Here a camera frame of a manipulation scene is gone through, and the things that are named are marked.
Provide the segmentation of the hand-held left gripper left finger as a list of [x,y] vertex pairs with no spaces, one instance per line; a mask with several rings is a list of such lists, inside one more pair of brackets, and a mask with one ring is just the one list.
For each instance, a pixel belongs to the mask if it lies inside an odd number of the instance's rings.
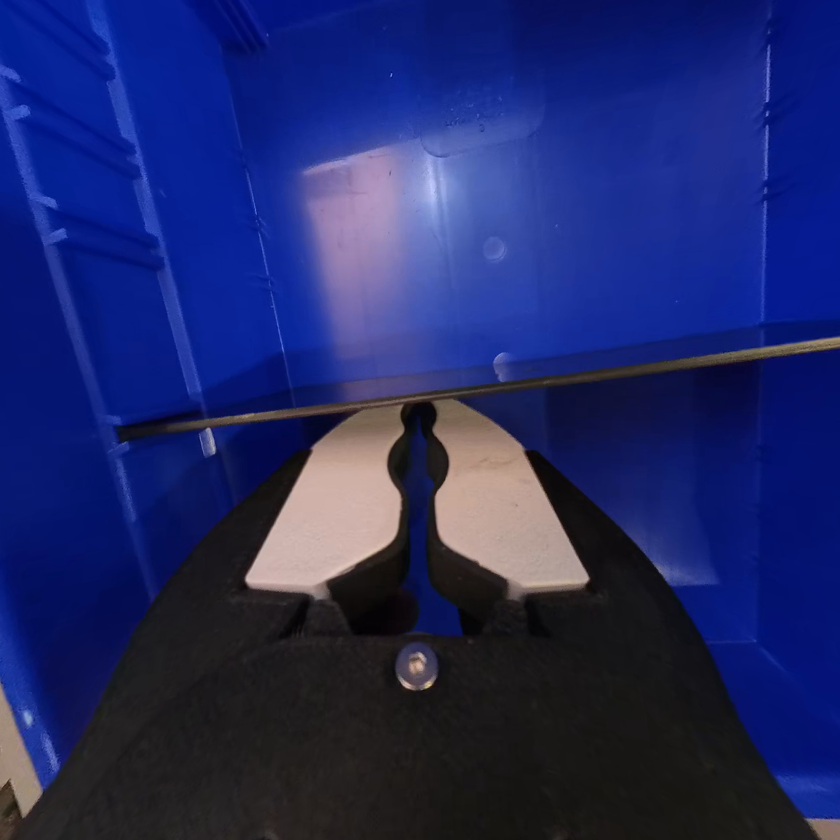
[[350,621],[399,590],[410,564],[401,406],[359,411],[309,450],[245,576],[250,590],[339,605]]

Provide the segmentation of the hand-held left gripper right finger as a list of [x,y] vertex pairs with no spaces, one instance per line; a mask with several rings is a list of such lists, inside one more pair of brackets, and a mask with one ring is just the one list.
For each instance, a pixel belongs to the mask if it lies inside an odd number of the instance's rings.
[[590,575],[525,447],[462,402],[427,420],[427,569],[434,588],[475,624],[501,602],[582,592]]

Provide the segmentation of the black bin divider plate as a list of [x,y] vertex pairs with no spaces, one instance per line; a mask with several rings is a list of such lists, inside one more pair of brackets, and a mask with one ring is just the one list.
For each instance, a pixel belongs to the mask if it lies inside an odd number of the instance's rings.
[[838,341],[838,318],[772,322],[552,358],[510,359],[417,373],[286,385],[265,394],[225,397],[216,405],[146,413],[131,422],[115,421],[113,426],[118,441],[123,444],[162,435],[351,413],[374,407],[495,396],[766,361],[837,350]]

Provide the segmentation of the blue plastic storage bin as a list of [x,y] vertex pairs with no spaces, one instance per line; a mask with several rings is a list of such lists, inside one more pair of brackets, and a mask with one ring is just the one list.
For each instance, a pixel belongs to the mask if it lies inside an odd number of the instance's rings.
[[363,410],[286,385],[838,318],[838,2],[2,2],[20,838],[808,838],[838,817],[838,349],[445,398],[590,575],[472,623],[245,576]]

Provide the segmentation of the pale desk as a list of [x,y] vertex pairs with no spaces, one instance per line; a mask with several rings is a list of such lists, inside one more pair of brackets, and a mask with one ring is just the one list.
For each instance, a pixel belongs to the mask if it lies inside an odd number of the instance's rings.
[[1,783],[10,784],[18,810],[26,817],[43,792],[12,707],[1,686]]

